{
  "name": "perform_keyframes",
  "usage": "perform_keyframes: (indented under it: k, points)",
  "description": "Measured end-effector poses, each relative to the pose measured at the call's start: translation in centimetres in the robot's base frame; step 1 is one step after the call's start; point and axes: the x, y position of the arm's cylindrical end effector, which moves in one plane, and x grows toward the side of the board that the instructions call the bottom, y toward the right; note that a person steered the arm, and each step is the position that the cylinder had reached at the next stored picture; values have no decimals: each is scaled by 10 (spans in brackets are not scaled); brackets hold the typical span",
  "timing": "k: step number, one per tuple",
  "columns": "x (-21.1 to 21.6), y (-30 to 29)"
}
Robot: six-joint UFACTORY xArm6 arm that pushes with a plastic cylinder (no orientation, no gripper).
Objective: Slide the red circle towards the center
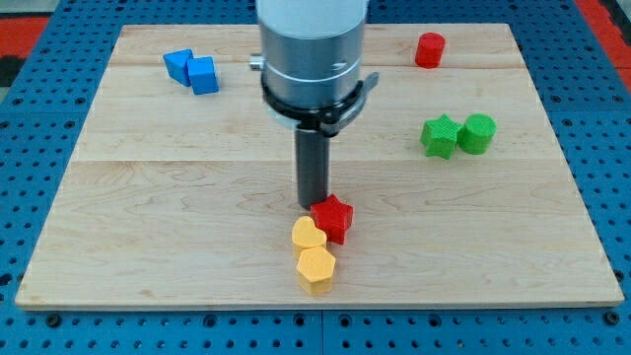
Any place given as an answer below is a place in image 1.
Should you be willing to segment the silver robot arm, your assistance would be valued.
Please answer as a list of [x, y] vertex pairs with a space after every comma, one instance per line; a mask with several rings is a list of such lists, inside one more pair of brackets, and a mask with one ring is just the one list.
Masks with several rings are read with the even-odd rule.
[[367, 0], [257, 0], [263, 97], [286, 126], [333, 137], [379, 74], [360, 78]]

